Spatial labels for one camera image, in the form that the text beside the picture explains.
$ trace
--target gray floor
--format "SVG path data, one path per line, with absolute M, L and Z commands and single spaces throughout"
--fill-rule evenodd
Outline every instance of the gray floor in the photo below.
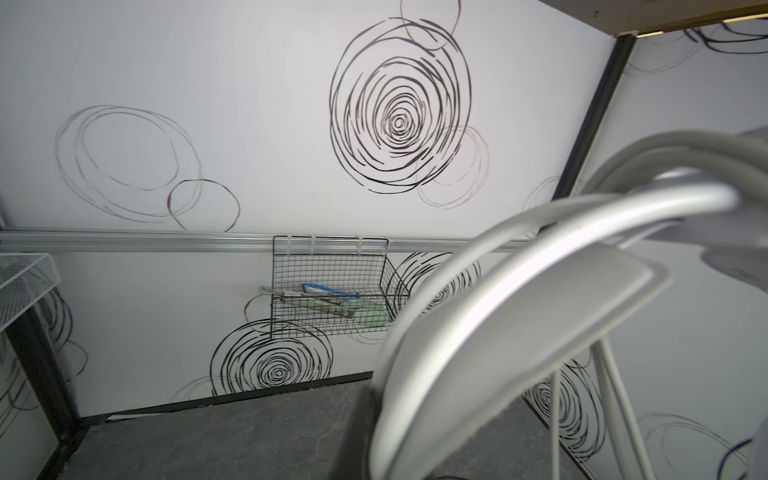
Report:
M 61 480 L 322 480 L 360 383 L 93 427 Z M 471 480 L 549 478 L 548 433 L 512 403 L 436 469 Z M 563 480 L 584 476 L 564 454 Z

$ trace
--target brown ceiling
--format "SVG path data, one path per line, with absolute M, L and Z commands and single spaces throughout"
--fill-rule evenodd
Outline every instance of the brown ceiling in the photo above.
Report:
M 646 33 L 768 12 L 766 0 L 541 0 L 611 35 Z

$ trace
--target yellow light strip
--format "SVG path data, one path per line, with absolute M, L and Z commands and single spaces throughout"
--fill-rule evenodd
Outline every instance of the yellow light strip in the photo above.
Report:
M 728 18 L 727 20 L 723 20 L 723 23 L 741 22 L 742 20 L 752 20 L 753 18 L 766 18 L 766 17 L 768 17 L 768 13 L 759 13 L 757 15 L 747 15 L 746 17 Z
M 643 33 L 642 35 L 638 35 L 638 38 L 645 38 L 645 37 L 653 37 L 654 35 L 661 35 L 663 34 L 663 31 L 652 31 L 651 33 Z

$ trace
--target white wire basket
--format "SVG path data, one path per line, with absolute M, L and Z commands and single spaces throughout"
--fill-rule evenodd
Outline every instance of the white wire basket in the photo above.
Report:
M 59 280 L 49 253 L 0 253 L 0 332 Z

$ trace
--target wire basket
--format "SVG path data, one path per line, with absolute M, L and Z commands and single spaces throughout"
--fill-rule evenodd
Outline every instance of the wire basket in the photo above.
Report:
M 274 237 L 272 337 L 389 329 L 409 292 L 388 249 L 386 238 Z
M 48 253 L 0 253 L 0 332 L 58 285 Z

